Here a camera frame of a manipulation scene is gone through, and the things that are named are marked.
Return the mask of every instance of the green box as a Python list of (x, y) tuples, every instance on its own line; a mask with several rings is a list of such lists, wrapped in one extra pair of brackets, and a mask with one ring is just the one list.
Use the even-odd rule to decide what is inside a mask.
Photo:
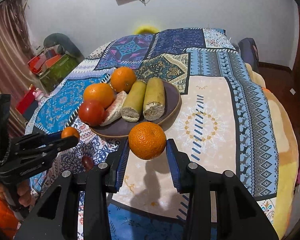
[(52, 92), (69, 73), (78, 65), (75, 58), (64, 54), (55, 64), (48, 68), (40, 77), (47, 92)]

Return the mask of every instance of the curtain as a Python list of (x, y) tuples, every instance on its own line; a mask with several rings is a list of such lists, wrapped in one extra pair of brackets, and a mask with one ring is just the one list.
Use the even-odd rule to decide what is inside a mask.
[(26, 120), (16, 110), (31, 84), (41, 88), (27, 62), (33, 57), (22, 0), (0, 3), (0, 94), (11, 94), (8, 131), (12, 137), (24, 134)]

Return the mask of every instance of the patchwork quilt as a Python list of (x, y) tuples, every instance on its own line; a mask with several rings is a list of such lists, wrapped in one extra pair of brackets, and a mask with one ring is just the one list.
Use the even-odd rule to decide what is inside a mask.
[[(120, 66), (132, 68), (138, 79), (156, 76), (178, 88), (182, 105), (163, 125), (167, 138), (173, 138), (180, 151), (209, 171), (232, 170), (274, 223), (279, 153), (268, 99), (219, 29), (131, 35), (101, 46), (81, 62), (44, 98), (26, 127), (26, 133), (34, 126), (53, 133), (71, 125), (81, 136), (77, 147), (61, 152), (50, 170), (31, 179), (33, 194), (40, 197), (64, 170), (85, 171), (83, 155), (97, 164), (118, 148), (119, 140), (94, 134), (78, 118), (77, 110), (85, 87), (109, 82)], [(149, 161), (131, 153), (122, 188), (108, 196), (112, 239), (181, 239), (188, 197), (173, 187), (165, 153)], [(83, 206), (84, 192), (78, 239), (83, 239)], [(211, 238), (215, 239), (213, 192), (211, 207)]]

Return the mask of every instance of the wall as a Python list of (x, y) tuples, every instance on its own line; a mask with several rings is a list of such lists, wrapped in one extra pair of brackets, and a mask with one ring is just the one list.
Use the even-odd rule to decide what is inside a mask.
[(142, 25), (226, 29), (231, 42), (255, 39), (260, 61), (292, 66), (298, 44), (293, 0), (28, 0), (31, 41), (63, 33), (84, 56)]

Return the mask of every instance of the floor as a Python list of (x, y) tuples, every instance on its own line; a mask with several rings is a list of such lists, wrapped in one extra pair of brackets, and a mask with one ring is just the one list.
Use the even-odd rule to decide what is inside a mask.
[(277, 97), (288, 113), (298, 142), (300, 165), (300, 94), (292, 95), (290, 92), (290, 89), (294, 88), (292, 75), (285, 70), (269, 68), (269, 64), (262, 62), (259, 65), (259, 74), (264, 78), (266, 87)]

